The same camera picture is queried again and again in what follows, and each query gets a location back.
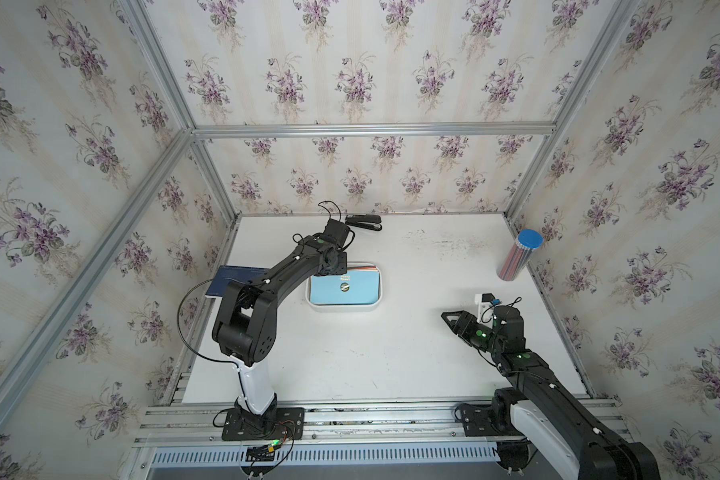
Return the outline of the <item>light blue envelope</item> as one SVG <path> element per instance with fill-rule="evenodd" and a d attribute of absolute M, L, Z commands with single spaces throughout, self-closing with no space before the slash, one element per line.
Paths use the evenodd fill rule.
<path fill-rule="evenodd" d="M 380 272 L 346 272 L 336 276 L 313 276 L 309 301 L 314 305 L 371 305 L 378 301 Z"/>

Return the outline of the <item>white rectangular storage tray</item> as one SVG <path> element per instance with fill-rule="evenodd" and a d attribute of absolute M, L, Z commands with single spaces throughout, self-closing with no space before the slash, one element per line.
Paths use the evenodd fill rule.
<path fill-rule="evenodd" d="M 367 262 L 351 262 L 341 275 L 312 276 L 305 292 L 307 303 L 319 312 L 371 311 L 382 298 L 382 272 Z"/>

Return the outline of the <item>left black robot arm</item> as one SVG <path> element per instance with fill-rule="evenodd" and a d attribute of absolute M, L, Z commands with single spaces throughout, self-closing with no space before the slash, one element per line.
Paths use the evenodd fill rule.
<path fill-rule="evenodd" d="M 228 282 L 211 337 L 237 368 L 237 404 L 243 410 L 264 417 L 276 408 L 265 360 L 276 341 L 280 304 L 313 276 L 346 273 L 346 249 L 354 237 L 344 222 L 329 219 L 321 232 L 298 236 L 293 251 L 264 273 L 245 283 Z"/>

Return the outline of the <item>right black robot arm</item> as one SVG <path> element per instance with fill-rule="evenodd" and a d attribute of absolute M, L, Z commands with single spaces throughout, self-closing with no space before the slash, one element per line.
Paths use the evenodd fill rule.
<path fill-rule="evenodd" d="M 454 417 L 468 437 L 504 437 L 501 465 L 520 471 L 534 446 L 563 479 L 657 479 L 654 454 L 627 441 L 592 414 L 558 380 L 549 364 L 526 345 L 524 319 L 512 304 L 486 308 L 490 319 L 470 312 L 441 315 L 449 330 L 509 382 L 487 405 L 461 403 Z"/>

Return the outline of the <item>black stapler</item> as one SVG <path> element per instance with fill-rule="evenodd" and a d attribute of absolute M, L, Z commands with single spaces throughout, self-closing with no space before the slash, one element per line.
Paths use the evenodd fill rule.
<path fill-rule="evenodd" d="M 383 229 L 382 218 L 376 214 L 347 215 L 344 223 L 350 227 L 380 232 Z"/>

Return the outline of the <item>blue-lidded pencil tube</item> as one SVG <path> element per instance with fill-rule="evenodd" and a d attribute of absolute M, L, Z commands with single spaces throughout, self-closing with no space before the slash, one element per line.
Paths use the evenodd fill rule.
<path fill-rule="evenodd" d="M 539 232 L 530 229 L 520 231 L 497 272 L 498 277 L 503 281 L 513 281 L 543 243 L 543 236 Z"/>

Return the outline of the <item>dark blue booklet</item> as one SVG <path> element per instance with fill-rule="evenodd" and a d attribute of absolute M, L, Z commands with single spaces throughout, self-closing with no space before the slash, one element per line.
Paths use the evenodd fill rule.
<path fill-rule="evenodd" d="M 207 298 L 221 298 L 231 281 L 247 283 L 266 273 L 265 268 L 225 265 L 217 273 L 205 291 Z"/>

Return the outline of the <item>small circuit board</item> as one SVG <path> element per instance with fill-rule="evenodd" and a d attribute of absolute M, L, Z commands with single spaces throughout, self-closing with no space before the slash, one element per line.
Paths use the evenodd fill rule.
<path fill-rule="evenodd" d="M 278 450 L 279 446 L 270 444 L 248 447 L 245 452 L 245 461 L 251 464 L 256 462 L 272 462 Z"/>

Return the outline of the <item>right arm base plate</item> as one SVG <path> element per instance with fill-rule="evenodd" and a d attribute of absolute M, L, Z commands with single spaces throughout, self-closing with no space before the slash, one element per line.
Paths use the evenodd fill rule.
<path fill-rule="evenodd" d="M 500 404 L 460 403 L 454 417 L 467 437 L 514 436 L 517 430 L 510 421 L 509 408 Z"/>

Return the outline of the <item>aluminium mounting rail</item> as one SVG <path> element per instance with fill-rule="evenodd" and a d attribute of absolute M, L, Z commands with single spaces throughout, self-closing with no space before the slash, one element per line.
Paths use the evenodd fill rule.
<path fill-rule="evenodd" d="M 146 479 L 160 468 L 252 467 L 254 478 L 283 467 L 498 462 L 504 437 L 467 437 L 454 417 L 460 403 L 486 400 L 285 403 L 304 408 L 300 440 L 223 441 L 222 405 L 149 407 L 119 473 Z M 279 446 L 272 462 L 245 461 L 248 447 Z"/>

